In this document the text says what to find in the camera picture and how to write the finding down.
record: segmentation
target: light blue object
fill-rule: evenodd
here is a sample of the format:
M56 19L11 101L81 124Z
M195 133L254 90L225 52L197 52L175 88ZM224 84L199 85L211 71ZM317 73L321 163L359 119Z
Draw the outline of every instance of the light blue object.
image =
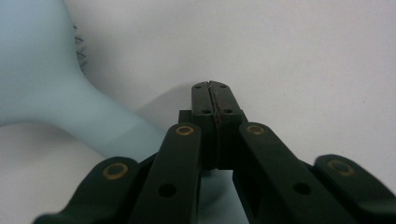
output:
M0 126L45 122L104 157L142 161L158 151L164 132L103 95L81 73L63 1L3 0L0 24ZM231 174L204 175L200 223L248 222Z

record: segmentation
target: white backdrop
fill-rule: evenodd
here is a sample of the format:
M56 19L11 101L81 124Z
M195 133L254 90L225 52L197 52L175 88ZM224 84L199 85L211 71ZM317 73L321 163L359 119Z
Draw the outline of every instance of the white backdrop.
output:
M396 192L395 1L66 4L90 82L164 130L193 84L216 80L299 159L343 155ZM0 149L1 223L61 210L102 160L38 123L0 128Z

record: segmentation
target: screw hole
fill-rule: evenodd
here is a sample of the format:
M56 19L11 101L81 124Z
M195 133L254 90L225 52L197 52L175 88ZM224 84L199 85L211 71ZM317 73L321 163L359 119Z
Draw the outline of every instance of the screw hole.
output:
M158 193L164 198L170 198L176 194L176 187L171 184L161 185L158 189Z
M303 195L310 195L311 194L311 188L302 182L298 182L293 186L293 189L299 193L299 194L303 194Z

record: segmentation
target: white surface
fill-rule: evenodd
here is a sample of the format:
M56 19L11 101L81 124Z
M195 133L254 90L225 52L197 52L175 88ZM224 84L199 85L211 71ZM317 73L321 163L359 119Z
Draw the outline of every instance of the white surface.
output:
M92 84L164 130L191 85L216 80L301 160L343 155L396 192L395 2L66 3ZM35 123L0 128L0 149L0 223L59 211L101 160Z

